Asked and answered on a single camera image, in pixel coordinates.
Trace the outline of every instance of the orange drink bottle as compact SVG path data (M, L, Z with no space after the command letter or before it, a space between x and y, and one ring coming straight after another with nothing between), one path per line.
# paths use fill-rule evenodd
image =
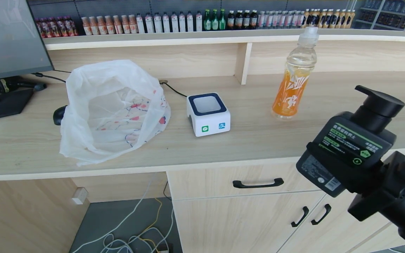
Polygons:
M281 119L290 119L298 112L302 93L316 64L314 47L318 41L318 27L306 27L299 35L298 47L287 57L284 77L279 87L272 113Z

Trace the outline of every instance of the black handle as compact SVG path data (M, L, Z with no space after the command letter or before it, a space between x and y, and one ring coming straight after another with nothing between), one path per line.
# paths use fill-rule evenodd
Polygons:
M274 187L274 186L280 186L283 183L284 183L284 180L282 178L275 178L275 182L273 184L265 184L263 186L246 186L246 185L242 184L242 182L240 180L232 181L233 187L240 188L240 189Z
M323 215L323 217L321 217L321 219L319 220L319 221L316 221L316 220L311 220L310 222L312 223L312 225L316 225L316 224L319 224L327 215L328 215L328 213L331 211L331 205L329 205L329 204L326 204L326 205L324 205L324 208L326 208L326 213L324 213L324 215Z
M297 226L302 222L302 220L304 220L304 218L309 214L309 208L307 208L307 207L303 207L303 208L302 208L302 211L304 211L304 215L303 215L302 218L298 221L298 223L295 223L294 221L292 221L292 222L291 222L291 226L292 226L292 227L297 227Z

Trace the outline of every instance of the plastic bag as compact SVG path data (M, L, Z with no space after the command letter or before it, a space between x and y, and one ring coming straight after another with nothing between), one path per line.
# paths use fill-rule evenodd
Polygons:
M129 60L85 65L66 79L60 153L78 166L136 150L164 131L171 109L159 81Z

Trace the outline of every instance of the monitor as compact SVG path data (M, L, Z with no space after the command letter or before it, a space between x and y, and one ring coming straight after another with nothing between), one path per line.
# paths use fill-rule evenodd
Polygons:
M0 78L53 70L26 0L0 0ZM21 113L32 89L0 94L0 117Z

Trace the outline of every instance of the computer mouse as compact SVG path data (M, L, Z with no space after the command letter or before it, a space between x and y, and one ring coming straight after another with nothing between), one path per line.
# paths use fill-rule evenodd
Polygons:
M60 125L63 119L63 114L65 113L65 108L66 106L62 106L60 108L58 108L57 110L54 111L53 114L53 121L54 121L54 125Z

